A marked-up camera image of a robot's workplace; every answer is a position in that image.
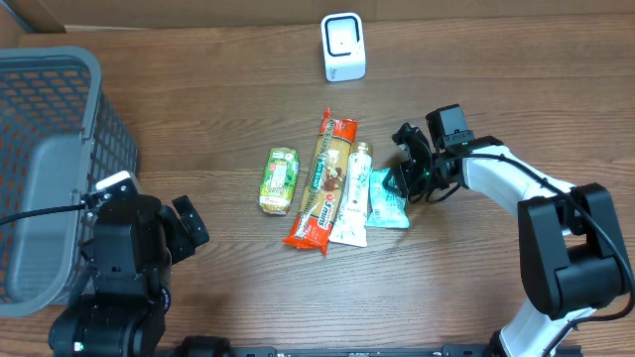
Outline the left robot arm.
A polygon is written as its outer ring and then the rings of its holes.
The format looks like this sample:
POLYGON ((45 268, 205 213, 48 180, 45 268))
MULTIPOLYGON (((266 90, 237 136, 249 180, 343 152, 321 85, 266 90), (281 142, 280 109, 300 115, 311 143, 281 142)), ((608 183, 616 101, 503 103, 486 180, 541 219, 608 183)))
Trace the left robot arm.
POLYGON ((171 268, 208 243, 188 196, 165 205, 137 194, 97 209, 82 245, 93 292, 55 320, 49 346, 57 356, 154 356, 166 331, 171 268))

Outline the spaghetti pack with red ends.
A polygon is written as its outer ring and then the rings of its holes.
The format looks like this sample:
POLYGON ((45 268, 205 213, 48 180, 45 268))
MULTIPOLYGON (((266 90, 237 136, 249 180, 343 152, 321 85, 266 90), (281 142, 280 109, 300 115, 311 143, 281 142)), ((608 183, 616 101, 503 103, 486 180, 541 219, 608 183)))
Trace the spaghetti pack with red ends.
POLYGON ((356 132, 355 120, 336 119, 325 109, 301 205, 284 244, 296 249, 318 249, 326 255, 356 132))

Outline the teal snack packet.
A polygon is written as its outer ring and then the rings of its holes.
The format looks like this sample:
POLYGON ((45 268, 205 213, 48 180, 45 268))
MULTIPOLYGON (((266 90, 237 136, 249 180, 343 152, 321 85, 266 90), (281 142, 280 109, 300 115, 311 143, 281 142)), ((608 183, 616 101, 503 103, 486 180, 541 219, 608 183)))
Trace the teal snack packet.
POLYGON ((371 212, 368 227, 407 229, 406 199, 401 196, 390 169, 373 171, 369 188, 371 212))

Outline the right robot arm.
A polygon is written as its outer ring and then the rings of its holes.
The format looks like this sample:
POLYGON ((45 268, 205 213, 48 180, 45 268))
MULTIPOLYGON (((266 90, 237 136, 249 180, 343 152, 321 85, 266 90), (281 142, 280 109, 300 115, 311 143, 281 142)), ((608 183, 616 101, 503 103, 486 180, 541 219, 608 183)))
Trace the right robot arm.
POLYGON ((512 154, 492 136, 475 137, 457 104, 427 114, 429 131, 409 123, 393 134, 406 160, 392 169, 397 192, 411 203, 436 202, 465 188, 487 196, 518 224, 520 274, 526 299, 515 317, 473 356, 557 356, 580 325, 625 317, 632 301, 607 315, 599 310, 634 295, 634 273, 609 191, 599 183, 552 178, 512 154))

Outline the green yellow snack bar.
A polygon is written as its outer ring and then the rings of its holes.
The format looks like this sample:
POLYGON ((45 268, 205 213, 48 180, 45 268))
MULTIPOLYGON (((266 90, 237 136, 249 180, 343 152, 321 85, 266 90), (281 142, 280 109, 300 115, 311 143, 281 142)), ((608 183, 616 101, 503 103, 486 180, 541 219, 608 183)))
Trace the green yellow snack bar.
POLYGON ((286 215, 291 207, 300 162, 295 150, 273 148, 265 166, 259 191, 259 206, 272 215, 286 215))

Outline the white Pantene tube gold cap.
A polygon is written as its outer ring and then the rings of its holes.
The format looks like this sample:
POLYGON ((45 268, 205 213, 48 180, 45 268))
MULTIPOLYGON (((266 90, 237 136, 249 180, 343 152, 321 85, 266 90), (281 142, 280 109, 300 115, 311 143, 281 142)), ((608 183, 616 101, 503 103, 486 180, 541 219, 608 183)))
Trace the white Pantene tube gold cap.
POLYGON ((344 193, 328 237, 331 243, 367 246, 365 225, 368 215, 372 152, 372 146, 365 142, 355 142, 351 147, 344 193))

